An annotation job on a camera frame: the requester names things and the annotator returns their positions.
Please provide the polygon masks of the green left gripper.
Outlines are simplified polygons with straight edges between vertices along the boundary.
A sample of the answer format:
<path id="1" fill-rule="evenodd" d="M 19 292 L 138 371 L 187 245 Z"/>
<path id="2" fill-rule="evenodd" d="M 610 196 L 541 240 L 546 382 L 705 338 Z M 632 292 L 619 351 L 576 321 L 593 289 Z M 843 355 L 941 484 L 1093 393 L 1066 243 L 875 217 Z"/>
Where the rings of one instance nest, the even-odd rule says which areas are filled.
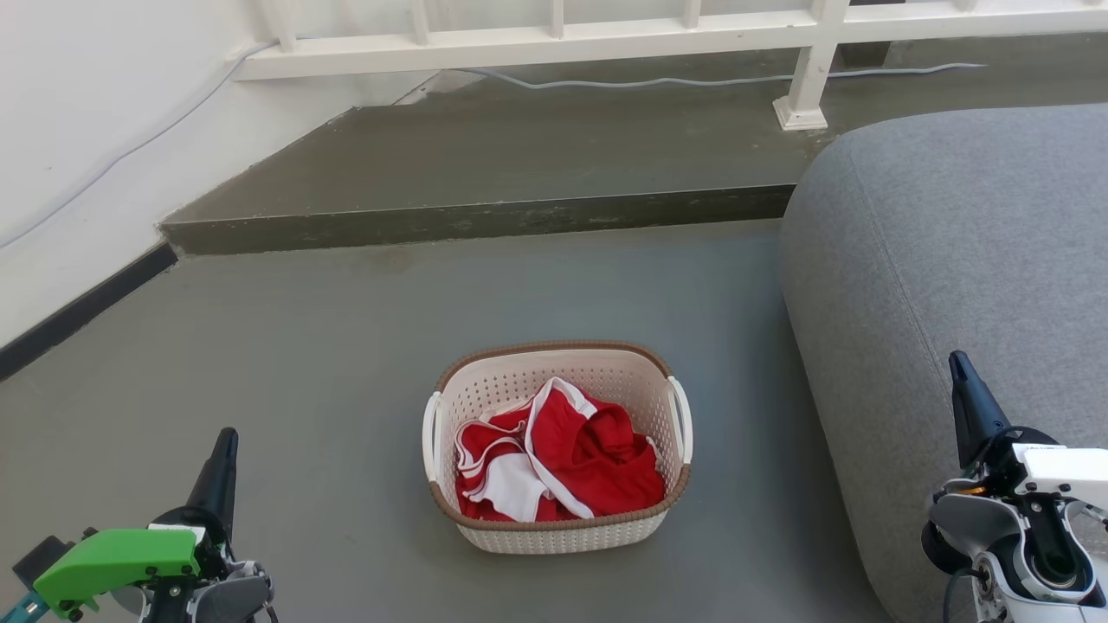
<path id="1" fill-rule="evenodd" d="M 145 528 L 107 529 L 84 537 L 51 562 L 33 591 L 60 617 L 120 588 L 143 588 L 155 620 L 188 620 L 189 600 L 230 573 L 239 435 L 224 428 L 185 505 Z"/>

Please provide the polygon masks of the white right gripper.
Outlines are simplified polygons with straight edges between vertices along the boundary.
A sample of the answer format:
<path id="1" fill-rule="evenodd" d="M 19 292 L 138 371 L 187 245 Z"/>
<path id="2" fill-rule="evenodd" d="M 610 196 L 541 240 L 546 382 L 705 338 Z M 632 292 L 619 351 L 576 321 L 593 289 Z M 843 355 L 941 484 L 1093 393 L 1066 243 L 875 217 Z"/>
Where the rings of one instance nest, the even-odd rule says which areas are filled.
<path id="1" fill-rule="evenodd" d="M 948 354 L 952 413 L 958 464 L 967 469 L 970 496 L 1004 504 L 1058 502 L 1069 514 L 1105 520 L 1107 451 L 1069 448 L 1027 427 L 1010 427 L 1008 417 L 975 370 L 970 355 Z"/>

